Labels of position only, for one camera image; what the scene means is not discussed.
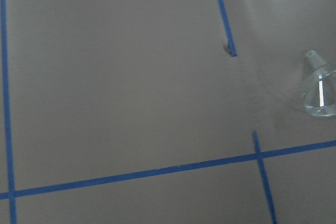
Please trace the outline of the clear glass funnel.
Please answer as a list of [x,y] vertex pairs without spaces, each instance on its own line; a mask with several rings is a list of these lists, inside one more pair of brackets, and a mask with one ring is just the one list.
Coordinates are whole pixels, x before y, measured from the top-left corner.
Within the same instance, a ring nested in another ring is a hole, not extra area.
[[305,55],[312,68],[302,84],[302,103],[305,111],[317,118],[335,116],[335,61],[326,62],[315,50]]

